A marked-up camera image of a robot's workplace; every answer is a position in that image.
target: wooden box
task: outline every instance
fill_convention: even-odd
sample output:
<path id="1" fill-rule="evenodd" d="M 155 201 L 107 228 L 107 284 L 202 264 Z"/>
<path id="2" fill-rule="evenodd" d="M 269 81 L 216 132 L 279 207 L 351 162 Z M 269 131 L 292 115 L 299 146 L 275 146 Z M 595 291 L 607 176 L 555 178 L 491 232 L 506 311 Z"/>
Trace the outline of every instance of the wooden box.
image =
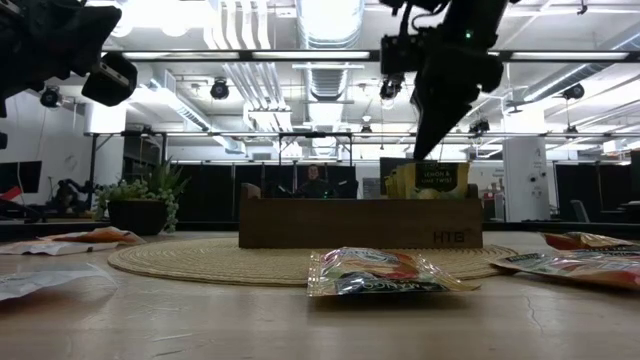
<path id="1" fill-rule="evenodd" d="M 467 200 L 244 198 L 241 248 L 480 248 L 482 206 Z"/>

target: chip bag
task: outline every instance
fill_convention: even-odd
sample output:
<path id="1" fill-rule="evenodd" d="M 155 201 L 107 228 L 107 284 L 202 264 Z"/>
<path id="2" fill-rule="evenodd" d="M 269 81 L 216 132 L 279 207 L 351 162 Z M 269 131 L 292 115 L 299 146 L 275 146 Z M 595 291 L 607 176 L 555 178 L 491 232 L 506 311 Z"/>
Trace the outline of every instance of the chip bag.
<path id="1" fill-rule="evenodd" d="M 468 291 L 469 285 L 423 257 L 366 248 L 311 254 L 308 296 L 366 293 Z"/>
<path id="2" fill-rule="evenodd" d="M 542 236 L 544 236 L 544 239 L 549 246 L 558 250 L 593 249 L 635 245 L 634 243 L 626 240 L 582 232 L 569 232 L 563 235 L 542 234 Z"/>
<path id="3" fill-rule="evenodd" d="M 636 247 L 533 253 L 496 260 L 493 264 L 533 274 L 640 290 L 640 249 Z"/>

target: woven placemat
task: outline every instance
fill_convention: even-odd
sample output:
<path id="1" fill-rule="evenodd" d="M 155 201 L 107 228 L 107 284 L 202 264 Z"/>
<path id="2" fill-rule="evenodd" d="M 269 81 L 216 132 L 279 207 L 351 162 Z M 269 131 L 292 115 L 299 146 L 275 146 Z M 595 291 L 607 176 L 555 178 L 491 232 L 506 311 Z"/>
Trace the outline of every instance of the woven placemat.
<path id="1" fill-rule="evenodd" d="M 241 285 L 302 286 L 307 283 L 309 249 L 240 249 L 237 238 L 176 240 L 125 248 L 109 265 L 134 274 L 168 279 Z M 497 275 L 488 260 L 516 255 L 489 245 L 483 249 L 401 249 L 461 279 Z"/>

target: person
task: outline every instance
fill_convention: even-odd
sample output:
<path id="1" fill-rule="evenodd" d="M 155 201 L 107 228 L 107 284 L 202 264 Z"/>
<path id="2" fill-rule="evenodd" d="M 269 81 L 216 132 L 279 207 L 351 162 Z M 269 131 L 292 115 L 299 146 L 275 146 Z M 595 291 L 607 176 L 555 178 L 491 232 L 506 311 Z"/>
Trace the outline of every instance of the person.
<path id="1" fill-rule="evenodd" d="M 308 199 L 327 199 L 336 196 L 336 191 L 325 180 L 320 179 L 320 172 L 316 165 L 309 166 L 307 182 L 296 190 L 296 197 Z"/>

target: red object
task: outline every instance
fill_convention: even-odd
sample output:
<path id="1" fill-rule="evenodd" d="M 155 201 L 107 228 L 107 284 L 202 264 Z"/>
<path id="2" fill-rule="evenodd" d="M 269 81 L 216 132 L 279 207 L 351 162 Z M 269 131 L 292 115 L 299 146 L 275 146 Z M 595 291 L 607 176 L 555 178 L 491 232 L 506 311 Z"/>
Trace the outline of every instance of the red object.
<path id="1" fill-rule="evenodd" d="M 22 190 L 20 190 L 20 187 L 19 186 L 14 186 L 9 191 L 7 191 L 6 193 L 0 195 L 0 199 L 11 201 L 11 200 L 15 199 L 16 197 L 20 196 L 20 194 L 22 194 Z"/>

